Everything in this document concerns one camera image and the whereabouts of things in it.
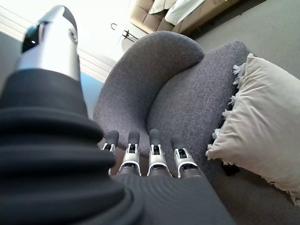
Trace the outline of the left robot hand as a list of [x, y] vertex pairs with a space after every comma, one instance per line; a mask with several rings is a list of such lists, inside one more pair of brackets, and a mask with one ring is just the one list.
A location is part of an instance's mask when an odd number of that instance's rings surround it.
[[181, 178], [147, 177], [126, 162], [116, 176], [112, 132], [87, 115], [77, 25], [54, 6], [26, 32], [0, 96], [0, 222], [3, 225], [233, 225], [196, 166]]

